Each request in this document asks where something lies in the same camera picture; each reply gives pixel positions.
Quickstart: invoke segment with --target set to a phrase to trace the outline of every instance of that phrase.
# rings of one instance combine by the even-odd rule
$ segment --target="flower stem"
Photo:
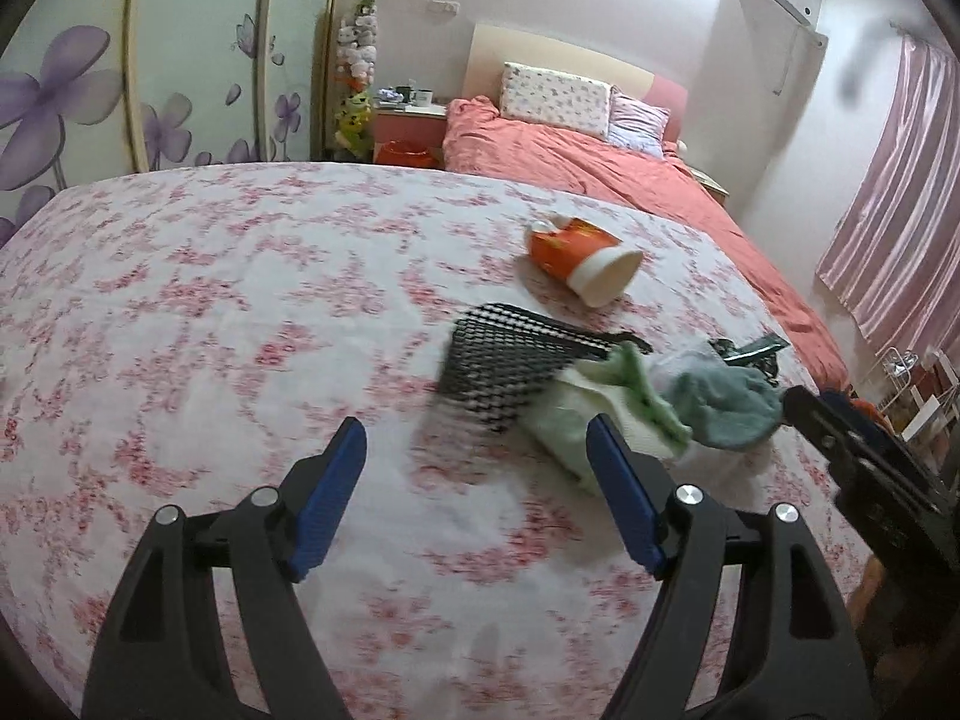
[[[63,191],[66,189],[66,178],[64,178],[64,166],[61,165],[59,157],[54,160],[54,179],[56,179],[56,190]]]

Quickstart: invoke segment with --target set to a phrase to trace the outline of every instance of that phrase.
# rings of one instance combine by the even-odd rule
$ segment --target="black mesh bag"
[[[505,303],[476,306],[457,320],[437,391],[502,432],[561,370],[605,360],[623,341],[653,351],[632,333],[593,333]]]

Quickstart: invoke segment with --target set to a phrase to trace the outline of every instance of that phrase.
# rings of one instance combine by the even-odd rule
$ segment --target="floral pillow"
[[[550,124],[603,140],[610,123],[608,83],[570,73],[505,63],[500,114],[530,124]]]
[[[670,111],[647,105],[613,87],[607,143],[664,159],[664,130]]]

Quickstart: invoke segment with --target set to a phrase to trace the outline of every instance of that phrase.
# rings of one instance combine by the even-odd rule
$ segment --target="orange and white container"
[[[590,308],[619,298],[643,262],[642,251],[582,218],[555,214],[534,221],[526,239],[530,259]]]

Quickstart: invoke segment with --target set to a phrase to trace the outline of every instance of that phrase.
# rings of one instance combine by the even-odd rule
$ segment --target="blue gripper pad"
[[[594,416],[587,426],[587,459],[627,554],[651,574],[656,574],[666,564],[666,555],[656,543],[656,510],[624,452],[622,439],[613,435],[601,418]]]
[[[323,562],[367,460],[367,432],[356,420],[331,445],[333,456],[320,482],[296,516],[296,542],[287,565],[294,581]]]

